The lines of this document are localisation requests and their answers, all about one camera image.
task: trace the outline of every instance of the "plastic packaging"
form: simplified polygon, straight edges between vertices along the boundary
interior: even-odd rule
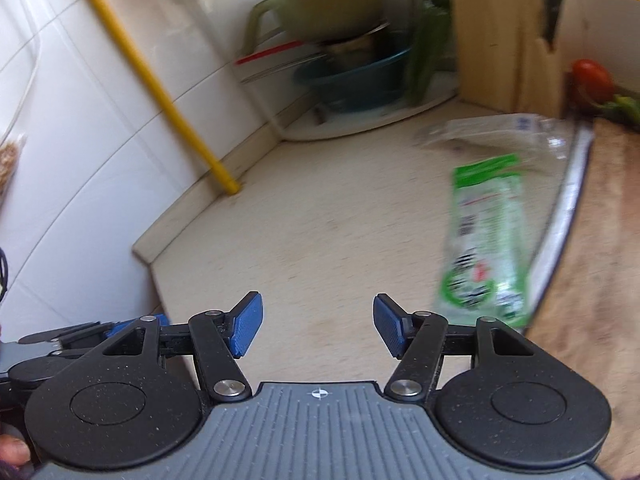
[[[6,190],[14,176],[24,139],[24,135],[15,138],[9,136],[0,146],[0,204],[4,201]]]
[[[536,114],[503,114],[447,121],[421,130],[417,138],[423,146],[460,139],[515,153],[522,164],[536,166],[549,158],[566,158],[566,139],[556,132],[557,124]]]
[[[492,316],[514,327],[529,319],[517,155],[456,168],[446,268],[437,312],[451,324]]]

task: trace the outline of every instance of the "white shelf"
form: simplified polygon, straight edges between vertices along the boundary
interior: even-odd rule
[[[451,99],[458,90],[458,74],[436,72],[425,96],[424,103],[407,107],[402,100],[373,110],[337,114],[326,112],[326,122],[318,124],[318,114],[311,109],[293,122],[282,133],[285,140],[321,140],[353,135],[380,126],[402,121],[436,107]]]

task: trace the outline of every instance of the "metal pivot screw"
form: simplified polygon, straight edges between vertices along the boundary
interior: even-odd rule
[[[222,397],[235,397],[244,392],[245,386],[240,381],[225,379],[213,386],[213,391]]]
[[[398,379],[391,383],[390,389],[399,397],[413,397],[422,391],[422,386],[411,379]]]

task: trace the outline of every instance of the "human hand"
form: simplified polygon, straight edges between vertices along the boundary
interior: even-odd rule
[[[29,446],[22,440],[8,434],[0,435],[0,460],[14,467],[20,467],[30,459]]]

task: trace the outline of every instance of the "yellow gas pipe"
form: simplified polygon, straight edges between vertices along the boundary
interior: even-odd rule
[[[100,16],[104,27],[109,31],[113,41],[129,61],[133,70],[146,86],[162,109],[168,121],[174,126],[182,138],[206,161],[211,173],[216,177],[227,194],[233,195],[240,191],[240,184],[231,176],[216,155],[203,142],[198,133],[180,113],[162,83],[151,70],[142,54],[134,46],[124,27],[111,10],[107,0],[89,0],[95,12]]]

